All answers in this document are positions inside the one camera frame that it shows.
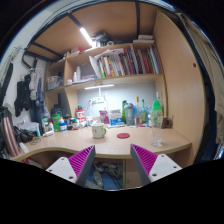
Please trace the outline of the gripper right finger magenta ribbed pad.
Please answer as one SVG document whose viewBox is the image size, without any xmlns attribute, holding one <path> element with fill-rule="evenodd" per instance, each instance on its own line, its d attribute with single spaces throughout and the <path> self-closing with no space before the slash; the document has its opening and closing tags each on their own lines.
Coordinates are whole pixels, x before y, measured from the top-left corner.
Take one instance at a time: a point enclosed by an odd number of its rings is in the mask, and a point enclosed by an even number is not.
<svg viewBox="0 0 224 224">
<path fill-rule="evenodd" d="M 156 155 L 135 144 L 130 146 L 130 154 L 143 186 L 181 170 L 166 154 Z"/>
</svg>

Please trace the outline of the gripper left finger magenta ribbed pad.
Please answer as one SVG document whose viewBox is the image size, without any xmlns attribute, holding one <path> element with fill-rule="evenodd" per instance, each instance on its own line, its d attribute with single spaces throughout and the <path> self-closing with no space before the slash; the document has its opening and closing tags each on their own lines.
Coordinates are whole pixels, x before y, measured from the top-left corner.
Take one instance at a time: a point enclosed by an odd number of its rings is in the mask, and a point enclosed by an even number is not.
<svg viewBox="0 0 224 224">
<path fill-rule="evenodd" d="M 95 146 L 92 145 L 69 158 L 60 157 L 46 171 L 83 187 L 95 155 Z"/>
</svg>

